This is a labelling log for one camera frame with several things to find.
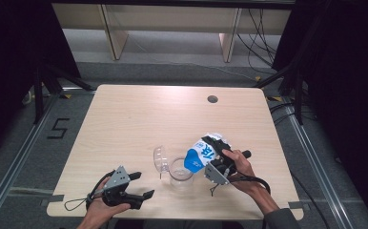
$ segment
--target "black cord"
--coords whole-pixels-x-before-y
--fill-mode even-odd
[[[252,18],[253,24],[255,24],[255,28],[256,28],[256,36],[255,36],[255,39],[254,39],[254,42],[253,43],[255,43],[256,37],[259,36],[260,39],[261,39],[261,41],[263,42],[263,44],[265,45],[266,48],[264,49],[264,48],[260,47],[257,43],[256,43],[256,45],[259,48],[261,48],[262,50],[266,51],[267,54],[268,54],[268,56],[270,57],[270,60],[273,62],[274,61],[274,58],[273,58],[272,54],[275,54],[276,53],[276,50],[274,48],[272,48],[271,46],[269,46],[267,44],[267,40],[265,39],[264,24],[262,23],[263,13],[264,13],[264,10],[261,9],[259,11],[259,19],[260,19],[260,21],[259,21],[259,23],[257,25],[255,19],[253,18],[252,12],[249,9],[250,17]]]
[[[291,114],[286,114],[284,116],[281,116],[279,118],[277,118],[275,121],[274,121],[274,125],[278,125],[280,122],[282,122],[283,120],[285,120],[287,117],[291,116],[291,115],[294,115],[295,113],[291,113]]]
[[[251,51],[249,51],[249,54],[247,55],[247,61],[249,62],[249,67],[250,67],[252,70],[254,70],[254,71],[258,72],[258,73],[273,74],[273,73],[267,73],[267,72],[264,72],[264,71],[260,71],[260,70],[255,69],[255,68],[252,66],[252,63],[250,62],[250,52],[251,52]]]
[[[75,201],[78,201],[78,200],[82,200],[79,204],[77,204],[77,206],[73,207],[73,208],[68,208],[68,206],[66,206],[68,203],[70,202],[75,202]],[[86,201],[85,198],[77,198],[77,199],[72,199],[72,200],[69,200],[69,201],[66,201],[63,206],[65,207],[65,209],[67,211],[73,211],[74,209],[78,208],[80,205],[82,205],[84,202]]]
[[[246,42],[243,41],[243,39],[241,38],[240,34],[237,34],[237,37],[240,39],[241,43],[243,43],[243,45],[250,51],[252,52],[254,55],[256,55],[259,59],[261,59],[262,61],[264,61],[264,63],[266,63],[268,66],[272,66],[272,64],[267,61],[266,59],[264,59],[261,55],[259,55],[257,52],[255,52],[254,50],[252,50],[251,47],[249,47]]]
[[[264,188],[267,190],[268,194],[271,194],[271,188],[270,185],[262,178],[258,178],[258,177],[251,177],[248,175],[245,175],[239,171],[237,171],[238,173],[240,173],[243,177],[239,177],[237,179],[233,179],[231,180],[231,183],[233,182],[238,182],[238,181],[254,181],[254,182],[258,182],[260,184],[262,184],[264,186]]]
[[[253,43],[252,43],[252,45],[251,45],[250,47],[252,47],[253,45],[257,45],[257,46],[258,46],[259,48],[261,48],[262,50],[264,50],[264,51],[268,51],[266,48],[263,48],[263,47],[261,47],[260,45],[258,45],[258,44],[256,43],[257,36],[258,36],[258,34],[255,34],[255,38],[253,38],[253,37],[252,37],[252,35],[251,35],[251,34],[249,34],[250,39],[253,41]]]
[[[290,102],[290,103],[282,103],[282,104],[279,104],[279,105],[276,105],[272,108],[270,108],[270,113],[273,114],[274,112],[276,112],[277,110],[283,108],[283,107],[286,107],[286,106],[293,106],[294,103],[293,102]]]
[[[115,170],[112,170],[111,172],[104,175],[100,180],[98,180],[97,184],[95,184],[94,188],[92,189],[92,192],[89,193],[88,198],[94,199],[93,197],[94,197],[95,191],[97,191],[98,186],[101,184],[101,182],[103,182],[104,179],[106,179],[107,177],[112,176],[112,174],[114,172],[115,172]]]
[[[214,196],[214,191],[215,189],[217,188],[217,186],[219,186],[219,184],[215,185],[214,187],[210,188],[210,191],[211,191],[211,197]]]
[[[307,191],[305,186],[302,184],[302,182],[300,182],[300,180],[296,177],[296,175],[292,171],[290,171],[290,172],[291,172],[291,176],[296,180],[296,182],[299,184],[299,186],[303,189],[303,191],[306,193],[306,195],[312,201],[313,205],[315,205],[318,213],[320,214],[321,219],[323,220],[324,224],[326,225],[326,228],[330,228],[329,223],[327,222],[327,219],[324,217],[323,213],[318,208],[318,206],[317,206],[315,200],[313,199],[313,197],[309,194],[309,192]]]

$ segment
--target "hand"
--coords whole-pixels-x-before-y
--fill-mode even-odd
[[[241,153],[239,150],[223,150],[222,153],[228,158],[232,159],[235,162],[235,167],[237,169],[237,173],[228,177],[228,180],[234,181],[239,177],[243,177],[244,175],[255,177],[255,172],[253,171],[252,164],[250,161]],[[235,188],[238,190],[248,194],[249,196],[258,188],[259,184],[256,182],[245,182],[245,181],[235,181],[232,182]]]
[[[241,151],[233,150],[231,152],[223,150],[222,153],[235,162],[235,167],[237,169],[237,173],[228,177],[228,180],[237,180],[244,175],[250,177],[256,176],[252,164]],[[263,215],[267,215],[279,209],[271,195],[259,183],[254,181],[234,181],[232,184],[236,189],[248,194],[256,202]]]
[[[97,190],[103,189],[104,185],[110,178],[105,178],[100,185],[98,185]],[[131,205],[129,203],[122,203],[116,205],[114,207],[107,206],[102,198],[94,196],[94,200],[90,204],[89,209],[87,210],[86,216],[83,218],[83,221],[77,227],[78,229],[97,229],[100,228],[107,220],[112,218],[114,215],[118,213],[125,212],[130,209]]]

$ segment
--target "wrist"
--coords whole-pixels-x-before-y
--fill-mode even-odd
[[[100,227],[101,223],[99,224],[97,220],[84,217],[77,229],[98,229]]]
[[[268,191],[259,184],[253,185],[248,195],[255,201],[264,216],[279,209]]]

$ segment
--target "metal frame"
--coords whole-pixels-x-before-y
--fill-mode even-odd
[[[32,147],[36,139],[39,137],[39,134],[41,133],[43,127],[45,126],[50,110],[56,103],[57,99],[58,94],[53,94],[50,97],[42,118],[38,123],[32,126],[29,135],[27,136],[26,140],[24,141],[23,145],[18,151],[18,154],[16,155],[14,161],[12,162],[8,171],[6,172],[4,178],[0,182],[0,208],[3,205],[3,202],[5,201],[7,194],[10,191],[12,184],[15,182],[21,169],[23,168],[24,163],[27,161],[30,151],[32,150]]]
[[[51,0],[52,3],[290,10],[296,0]],[[311,8],[314,4],[298,4]]]
[[[289,103],[291,100],[288,97],[283,97],[284,103]],[[291,107],[286,108],[286,112],[288,115],[294,113],[294,109]],[[303,125],[299,125],[294,115],[290,116],[291,123],[296,132],[297,138],[299,139],[303,150],[308,158],[308,161],[313,169],[313,172],[317,178],[317,182],[323,191],[324,196],[329,203],[330,209],[332,210],[336,222],[339,228],[354,228],[351,219],[348,217],[347,211],[345,210],[344,205],[338,197],[338,194],[333,187],[332,182],[327,176],[326,171],[321,165],[320,159],[317,156],[315,148],[313,147],[308,135],[303,128]]]

